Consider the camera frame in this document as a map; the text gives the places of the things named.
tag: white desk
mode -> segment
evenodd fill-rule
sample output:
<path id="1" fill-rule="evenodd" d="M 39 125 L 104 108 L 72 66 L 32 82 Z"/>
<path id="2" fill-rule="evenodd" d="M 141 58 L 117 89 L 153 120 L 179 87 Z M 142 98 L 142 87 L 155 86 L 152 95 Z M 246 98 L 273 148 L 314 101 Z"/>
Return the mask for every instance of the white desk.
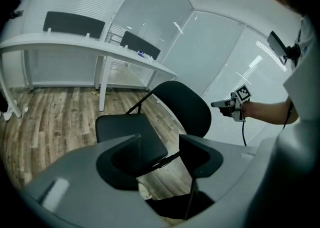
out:
<path id="1" fill-rule="evenodd" d="M 21 34 L 8 40 L 5 40 L 0 44 L 0 83 L 8 103 L 13 107 L 13 111 L 18 118 L 21 117 L 22 113 L 15 104 L 13 97 L 6 85 L 6 81 L 4 78 L 2 54 L 12 51 L 23 51 L 31 49 L 74 47 L 83 49 L 84 51 L 92 51 L 97 56 L 106 57 L 100 89 L 100 111 L 103 111 L 105 106 L 106 89 L 111 68 L 111 62 L 113 58 L 154 70 L 150 78 L 150 81 L 146 86 L 146 90 L 149 90 L 151 83 L 153 82 L 157 73 L 162 73 L 172 78 L 176 78 L 178 76 L 175 72 L 154 60 L 152 61 L 145 59 L 143 57 L 138 56 L 137 53 L 131 50 L 124 49 L 123 47 L 116 46 L 110 43 L 97 41 L 89 37 L 56 32 L 38 32 Z"/>

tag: person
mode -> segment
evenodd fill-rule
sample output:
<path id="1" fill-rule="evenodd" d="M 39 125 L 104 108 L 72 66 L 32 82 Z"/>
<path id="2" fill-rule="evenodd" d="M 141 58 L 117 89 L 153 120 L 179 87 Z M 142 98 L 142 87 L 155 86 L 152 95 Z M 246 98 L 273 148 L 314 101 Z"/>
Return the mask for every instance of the person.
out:
<path id="1" fill-rule="evenodd" d="M 13 113 L 13 109 L 8 105 L 7 100 L 4 98 L 2 93 L 0 92 L 0 116 L 3 114 L 4 120 L 10 120 Z"/>
<path id="2" fill-rule="evenodd" d="M 316 31 L 312 25 L 311 19 L 306 15 L 303 0 L 275 0 L 287 9 L 302 16 L 300 31 L 295 43 L 300 49 L 300 57 L 296 60 L 290 60 L 291 68 L 295 68 L 301 63 L 314 41 L 317 40 Z M 247 101 L 242 106 L 243 116 L 245 118 L 254 118 L 266 123 L 275 125 L 292 124 L 299 118 L 298 113 L 288 97 L 284 102 L 273 104 Z"/>
<path id="3" fill-rule="evenodd" d="M 316 31 L 312 26 L 310 18 L 306 16 L 306 11 L 303 7 L 305 2 L 302 0 L 275 1 L 302 16 L 300 31 L 295 42 L 300 48 L 300 56 L 298 59 L 291 61 L 291 67 L 292 70 L 294 70 L 300 64 L 304 56 L 308 54 L 308 50 L 312 43 L 317 41 Z M 222 114 L 224 114 L 224 110 L 226 110 L 226 108 L 220 110 Z M 292 124 L 299 118 L 289 97 L 284 102 L 273 104 L 247 101 L 243 104 L 242 111 L 246 118 L 250 117 L 275 125 Z M 144 195 L 146 203 L 160 216 L 173 219 L 189 219 L 214 204 L 213 201 L 210 201 L 210 199 L 200 191 L 197 191 L 193 197 L 191 197 L 191 194 L 186 194 L 162 200 L 153 200 L 146 192 Z"/>

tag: cable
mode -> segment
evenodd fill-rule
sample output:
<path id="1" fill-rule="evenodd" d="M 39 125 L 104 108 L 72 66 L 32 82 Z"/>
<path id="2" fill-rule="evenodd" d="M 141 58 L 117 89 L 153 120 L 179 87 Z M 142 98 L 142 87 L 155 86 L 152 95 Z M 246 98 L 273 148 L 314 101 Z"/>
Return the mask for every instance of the cable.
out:
<path id="1" fill-rule="evenodd" d="M 292 112 L 292 109 L 293 109 L 293 108 L 294 108 L 294 104 L 291 102 L 291 103 L 290 103 L 290 106 L 289 106 L 289 109 L 288 109 L 288 113 L 287 113 L 287 115 L 286 115 L 285 123 L 284 123 L 284 126 L 283 126 L 282 129 L 284 129 L 284 128 L 286 127 L 287 122 L 288 122 L 288 120 L 289 120 L 289 118 L 290 118 L 290 116 L 291 116 L 291 112 Z"/>
<path id="2" fill-rule="evenodd" d="M 244 145 L 247 146 L 246 139 L 245 139 L 245 123 L 244 122 L 242 123 L 242 138 L 243 138 Z"/>

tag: chair leg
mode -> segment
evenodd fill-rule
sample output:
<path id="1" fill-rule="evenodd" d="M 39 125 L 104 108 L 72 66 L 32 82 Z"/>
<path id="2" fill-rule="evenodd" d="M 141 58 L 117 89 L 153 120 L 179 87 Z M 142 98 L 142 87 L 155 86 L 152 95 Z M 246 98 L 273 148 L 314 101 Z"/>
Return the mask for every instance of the chair leg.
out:
<path id="1" fill-rule="evenodd" d="M 137 102 L 132 108 L 130 108 L 125 114 L 130 114 L 132 113 L 137 107 L 140 108 L 140 111 L 141 111 L 141 104 L 143 103 L 143 101 L 145 101 L 148 97 L 150 97 L 152 95 L 152 91 L 147 94 L 144 98 L 142 98 L 139 102 Z"/>

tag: white shirt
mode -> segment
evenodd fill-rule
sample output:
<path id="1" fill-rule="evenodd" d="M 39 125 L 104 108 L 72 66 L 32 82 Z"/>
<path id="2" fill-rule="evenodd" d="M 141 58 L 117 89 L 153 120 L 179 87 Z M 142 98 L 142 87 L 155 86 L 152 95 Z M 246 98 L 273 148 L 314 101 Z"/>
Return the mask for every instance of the white shirt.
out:
<path id="1" fill-rule="evenodd" d="M 311 19 L 305 15 L 303 18 L 301 18 L 300 22 L 301 22 L 300 31 L 295 41 L 295 43 L 299 45 L 300 51 L 301 51 L 301 55 L 297 60 L 297 66 L 301 63 L 303 57 L 308 52 L 310 52 L 311 46 L 314 46 L 314 45 L 317 46 L 317 44 L 313 44 L 314 42 L 317 41 L 317 34 L 311 22 Z M 297 66 L 292 60 L 290 61 L 291 61 L 291 69 L 292 71 L 294 71 L 297 68 Z"/>

